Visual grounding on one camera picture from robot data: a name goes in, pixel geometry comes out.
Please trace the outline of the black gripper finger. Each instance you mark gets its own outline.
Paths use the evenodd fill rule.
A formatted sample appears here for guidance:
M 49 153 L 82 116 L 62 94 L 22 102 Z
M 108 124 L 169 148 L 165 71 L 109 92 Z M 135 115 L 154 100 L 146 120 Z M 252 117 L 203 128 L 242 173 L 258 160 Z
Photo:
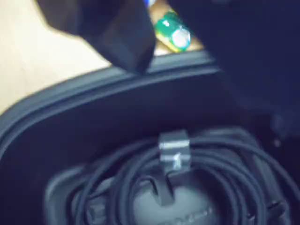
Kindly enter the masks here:
M 297 0 L 171 0 L 227 73 L 240 102 L 270 112 L 278 131 L 300 129 Z
M 155 32 L 142 0 L 38 0 L 54 29 L 82 37 L 113 65 L 145 73 L 155 50 Z

